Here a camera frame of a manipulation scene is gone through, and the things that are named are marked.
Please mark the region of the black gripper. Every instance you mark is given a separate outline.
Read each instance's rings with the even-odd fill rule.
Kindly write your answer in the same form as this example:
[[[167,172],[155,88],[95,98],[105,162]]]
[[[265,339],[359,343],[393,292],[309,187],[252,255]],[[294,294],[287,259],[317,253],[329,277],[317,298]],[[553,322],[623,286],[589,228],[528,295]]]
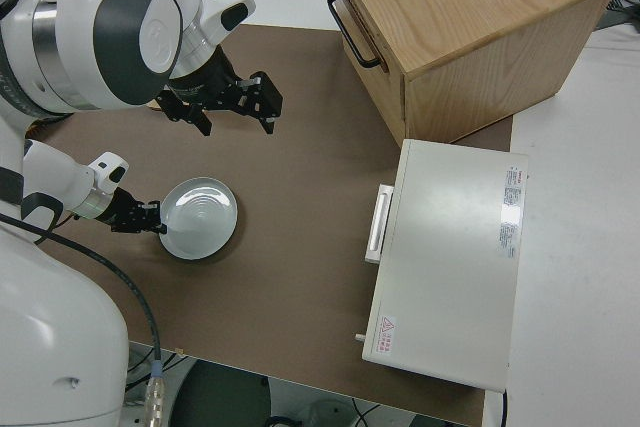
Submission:
[[[143,203],[136,200],[128,191],[116,188],[107,208],[96,220],[108,225],[112,232],[140,233],[142,231],[166,235],[168,228],[164,223],[150,225],[148,210],[159,210],[159,201]]]
[[[234,72],[221,46],[198,69],[168,81],[170,90],[161,91],[155,102],[172,122],[184,121],[210,136],[212,123],[206,109],[222,109],[237,105],[237,112],[257,119],[267,135],[274,133],[276,119],[281,116],[283,97],[264,71],[241,79]]]

